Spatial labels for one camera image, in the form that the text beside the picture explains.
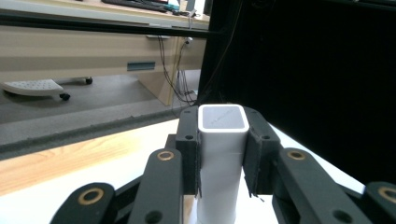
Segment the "desk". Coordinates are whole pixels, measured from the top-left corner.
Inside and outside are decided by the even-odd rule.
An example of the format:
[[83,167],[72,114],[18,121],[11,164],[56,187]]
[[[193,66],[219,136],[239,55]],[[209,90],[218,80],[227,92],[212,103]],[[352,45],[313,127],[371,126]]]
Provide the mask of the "desk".
[[[98,21],[189,26],[186,17],[111,6],[100,0],[3,0],[0,9]],[[207,30],[207,26],[207,18],[192,22],[194,29]],[[172,36],[163,41],[165,67],[172,80],[183,40]],[[0,26],[0,81],[137,74],[144,86],[169,105],[172,90],[163,75],[159,49],[158,39],[145,35]],[[200,69],[204,51],[205,39],[194,38],[193,44],[183,49],[180,68]],[[155,68],[127,71],[127,63],[142,61],[155,62]]]
[[[117,189],[130,182],[143,174],[149,154],[165,145],[167,135],[176,133],[177,124],[175,119],[0,161],[0,223],[49,223],[75,189],[91,182],[106,182]],[[275,128],[275,131],[283,147],[310,152],[280,130]],[[337,183],[362,193],[362,183],[313,155]],[[264,202],[250,199],[245,181],[241,179],[235,223],[258,223],[257,220],[277,223],[272,196],[261,198]],[[191,205],[191,198],[185,202]],[[195,203],[191,206],[186,223],[195,223]]]

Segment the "white table surface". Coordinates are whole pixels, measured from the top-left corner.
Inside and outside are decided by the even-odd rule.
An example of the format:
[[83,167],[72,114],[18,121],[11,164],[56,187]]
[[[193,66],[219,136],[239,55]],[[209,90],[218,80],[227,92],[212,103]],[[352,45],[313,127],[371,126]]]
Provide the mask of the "white table surface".
[[[283,147],[297,147],[310,152],[280,130],[275,129],[275,131],[280,137]],[[92,182],[106,182],[118,189],[142,175],[150,152],[136,152],[122,159],[96,165],[4,195],[0,197],[0,223],[49,223],[57,209],[75,189]],[[357,192],[363,192],[362,183],[346,175],[321,157],[315,154],[313,156],[337,183]],[[195,224],[196,220],[195,206],[196,202],[192,208],[189,222],[191,224]],[[272,196],[260,196],[260,199],[249,198],[245,180],[242,178],[235,223],[277,223],[272,207]]]

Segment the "electrical wire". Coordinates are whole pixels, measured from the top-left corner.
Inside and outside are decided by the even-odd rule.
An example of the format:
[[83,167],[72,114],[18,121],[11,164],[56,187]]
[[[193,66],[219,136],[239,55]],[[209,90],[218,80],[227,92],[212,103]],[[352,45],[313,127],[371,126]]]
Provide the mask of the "electrical wire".
[[191,93],[193,91],[188,90],[187,86],[187,79],[184,71],[180,71],[179,66],[180,66],[180,61],[181,61],[181,56],[183,53],[183,49],[186,46],[186,43],[183,43],[181,49],[180,49],[180,54],[177,60],[177,84],[173,83],[173,80],[169,77],[169,73],[166,70],[165,66],[165,54],[164,54],[164,48],[163,48],[163,38],[161,36],[158,36],[158,42],[160,44],[160,53],[161,53],[161,61],[163,64],[163,74],[165,76],[166,81],[168,82],[169,86],[172,88],[173,92],[175,93],[175,96],[180,102],[187,103],[189,105],[193,105],[195,103],[195,100],[191,98]]
[[215,69],[213,70],[210,79],[206,82],[206,84],[205,84],[205,86],[204,86],[204,88],[202,90],[202,93],[205,93],[207,91],[207,89],[209,88],[211,82],[213,81],[213,78],[214,78],[215,74],[218,72],[221,63],[224,60],[225,55],[227,54],[228,48],[230,47],[231,43],[233,42],[233,35],[235,33],[236,24],[238,22],[240,14],[241,14],[242,4],[243,4],[243,1],[241,1],[239,9],[238,9],[238,13],[236,14],[235,25],[233,26],[233,30],[231,32],[231,36],[230,36],[230,39],[229,39],[229,41],[227,43],[227,46],[226,46],[225,50],[223,51],[223,53],[221,54],[220,59],[219,59],[217,65],[216,65]]

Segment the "black curtain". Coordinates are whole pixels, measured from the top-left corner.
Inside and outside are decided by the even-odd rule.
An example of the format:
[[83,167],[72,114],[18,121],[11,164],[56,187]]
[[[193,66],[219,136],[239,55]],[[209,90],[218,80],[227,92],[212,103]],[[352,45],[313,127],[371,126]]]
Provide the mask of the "black curtain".
[[225,101],[363,183],[396,183],[396,12],[245,1],[219,81]]

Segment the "black cable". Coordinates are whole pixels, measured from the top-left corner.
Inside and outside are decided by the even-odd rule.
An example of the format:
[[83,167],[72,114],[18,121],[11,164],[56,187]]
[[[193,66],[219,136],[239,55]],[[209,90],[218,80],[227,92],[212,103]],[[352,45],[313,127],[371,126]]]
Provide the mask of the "black cable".
[[[175,87],[175,85],[172,82],[172,79],[169,77],[168,71],[166,70],[166,66],[165,66],[165,51],[164,51],[164,48],[163,48],[163,38],[161,36],[158,36],[158,42],[160,44],[161,61],[163,63],[163,74],[165,76],[166,81],[168,82],[168,84],[170,85],[170,87],[174,91],[177,99],[180,102],[188,103],[189,105],[191,105],[191,103],[193,103],[191,101],[192,99],[188,100],[187,97],[186,97],[186,99],[183,99],[182,98],[183,97],[183,93],[177,91],[177,87]],[[183,50],[184,46],[185,46],[185,43],[183,44],[183,46],[181,48],[179,59],[177,61],[177,71],[179,71],[178,68],[179,68],[179,64],[180,64],[180,61],[181,61],[181,54],[182,54],[182,50]]]
[[191,94],[193,93],[193,91],[189,91],[186,79],[186,72],[184,70],[180,70],[180,61],[183,55],[183,49],[186,47],[186,45],[186,42],[184,42],[181,46],[177,60],[177,90],[181,96],[184,95],[185,102],[187,102],[189,105],[193,105],[195,103],[195,100],[191,98]]
[[179,11],[178,14],[180,16],[186,16],[186,17],[190,16],[190,12],[189,11]]
[[227,54],[228,48],[230,47],[231,43],[233,42],[233,35],[235,33],[236,25],[238,23],[238,19],[239,19],[239,16],[241,14],[242,4],[243,4],[243,1],[241,1],[241,3],[240,3],[239,9],[238,9],[238,14],[236,15],[236,19],[235,19],[235,25],[233,26],[233,30],[231,32],[231,36],[230,36],[230,39],[229,39],[229,41],[227,43],[227,46],[226,46],[225,50],[223,51],[223,53],[221,54],[221,56],[219,58],[219,61],[218,61],[217,65],[216,65],[215,69],[212,72],[211,77],[206,82],[205,86],[203,87],[203,89],[202,89],[202,93],[203,94],[205,94],[205,92],[208,91],[208,88],[209,88],[211,82],[213,81],[213,78],[214,78],[215,74],[218,72],[221,63],[224,60],[225,55]]

